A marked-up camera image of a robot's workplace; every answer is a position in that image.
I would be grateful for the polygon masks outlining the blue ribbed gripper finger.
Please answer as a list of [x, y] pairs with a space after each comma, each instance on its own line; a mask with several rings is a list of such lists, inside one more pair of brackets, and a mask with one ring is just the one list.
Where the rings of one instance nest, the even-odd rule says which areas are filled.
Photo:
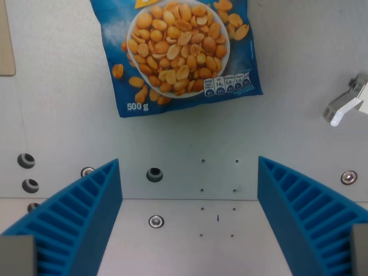
[[97, 275], [122, 201], [114, 159], [54, 194], [2, 235], [33, 236], [37, 275]]
[[265, 157], [258, 201], [293, 275], [352, 275], [352, 226], [367, 210], [326, 185]]

